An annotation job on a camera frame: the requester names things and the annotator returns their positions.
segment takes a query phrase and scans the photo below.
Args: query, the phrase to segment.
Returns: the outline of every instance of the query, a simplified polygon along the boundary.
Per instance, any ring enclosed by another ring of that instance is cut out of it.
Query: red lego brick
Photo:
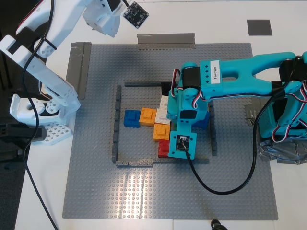
[[[159,140],[158,157],[168,158],[169,140]]]

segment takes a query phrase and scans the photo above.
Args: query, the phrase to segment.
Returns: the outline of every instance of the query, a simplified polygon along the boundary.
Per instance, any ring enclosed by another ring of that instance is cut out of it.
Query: label
[[[220,76],[220,61],[211,61],[211,84],[220,84],[221,76]]]

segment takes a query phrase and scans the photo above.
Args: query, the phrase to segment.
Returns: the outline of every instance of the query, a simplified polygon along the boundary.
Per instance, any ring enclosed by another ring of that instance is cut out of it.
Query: blue lego brick
[[[194,123],[192,125],[192,127],[199,127],[199,128],[202,128],[202,129],[205,130],[207,128],[207,126],[208,126],[209,118],[210,118],[210,113],[207,112],[207,114],[205,116],[205,119],[200,120],[200,121]]]
[[[139,128],[140,127],[140,116],[141,112],[139,110],[129,110],[125,111],[124,118],[124,126],[131,128]]]

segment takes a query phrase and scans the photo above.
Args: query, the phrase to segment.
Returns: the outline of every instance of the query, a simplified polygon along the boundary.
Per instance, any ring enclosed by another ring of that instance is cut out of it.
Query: circuit board
[[[149,16],[139,4],[133,2],[127,11],[123,14],[123,17],[127,19],[137,29],[143,24],[146,18]]]
[[[184,142],[184,145],[186,146],[187,150],[189,150],[190,137],[177,135],[176,151],[183,151],[183,152],[185,151],[184,147],[182,146],[182,141]]]

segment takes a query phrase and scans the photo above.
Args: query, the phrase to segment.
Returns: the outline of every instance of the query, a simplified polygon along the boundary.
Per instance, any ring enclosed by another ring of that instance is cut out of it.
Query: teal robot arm
[[[294,53],[286,52],[232,61],[201,61],[199,66],[193,62],[185,63],[178,85],[172,87],[168,97],[167,117],[177,124],[177,129],[170,133],[169,157],[186,158],[185,150],[180,144],[183,139],[191,159],[195,158],[197,134],[192,133],[191,127],[206,117],[209,101],[242,96],[271,97],[280,89],[282,80],[278,85],[276,82],[257,79],[254,75],[266,69],[280,68],[287,61],[293,62],[294,59]],[[301,59],[304,64],[307,61],[307,53],[304,53]],[[283,112],[278,114],[277,118],[274,103],[266,109],[259,124],[263,138],[269,138],[272,133],[274,136],[306,137],[306,127],[298,128],[301,123],[307,123],[307,106],[305,108],[305,103],[297,100],[307,100],[300,92],[302,88],[301,80],[289,82],[284,90],[283,103],[278,101]]]

